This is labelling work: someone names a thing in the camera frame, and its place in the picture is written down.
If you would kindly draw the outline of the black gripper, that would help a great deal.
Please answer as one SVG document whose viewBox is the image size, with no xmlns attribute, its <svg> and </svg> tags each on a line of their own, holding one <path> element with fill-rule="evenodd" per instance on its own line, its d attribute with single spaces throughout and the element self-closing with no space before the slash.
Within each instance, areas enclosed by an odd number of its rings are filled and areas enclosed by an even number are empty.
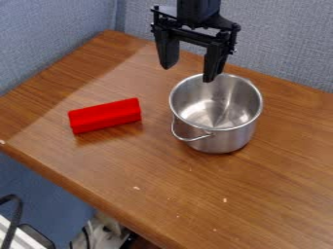
<svg viewBox="0 0 333 249">
<path fill-rule="evenodd" d="M 151 24 L 161 65 L 169 70 L 179 60 L 179 41 L 209 44 L 205 54 L 203 82 L 222 72 L 241 25 L 219 14 L 221 0 L 177 0 L 175 6 L 151 8 Z"/>
</svg>

